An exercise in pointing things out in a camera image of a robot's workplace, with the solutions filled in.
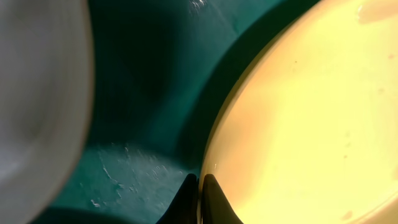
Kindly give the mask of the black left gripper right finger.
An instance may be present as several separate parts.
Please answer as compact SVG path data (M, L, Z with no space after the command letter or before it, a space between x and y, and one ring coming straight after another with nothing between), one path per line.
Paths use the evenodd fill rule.
M213 174L204 176L201 193L202 224L243 224Z

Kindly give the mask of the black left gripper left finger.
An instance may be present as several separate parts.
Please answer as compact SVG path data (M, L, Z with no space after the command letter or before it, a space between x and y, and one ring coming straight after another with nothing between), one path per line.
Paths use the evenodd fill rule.
M188 174L157 224L197 224L198 179Z

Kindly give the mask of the yellow plate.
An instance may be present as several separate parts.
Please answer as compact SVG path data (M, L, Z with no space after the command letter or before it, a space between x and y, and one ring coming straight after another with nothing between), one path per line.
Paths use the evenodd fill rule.
M397 0L320 1L230 97L202 173L243 223L397 222Z

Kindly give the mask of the light blue plate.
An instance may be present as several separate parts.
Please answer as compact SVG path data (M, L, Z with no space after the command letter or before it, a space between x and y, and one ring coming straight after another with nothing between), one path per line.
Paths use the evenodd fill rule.
M94 95L86 1L1 2L1 222L28 223L65 185Z

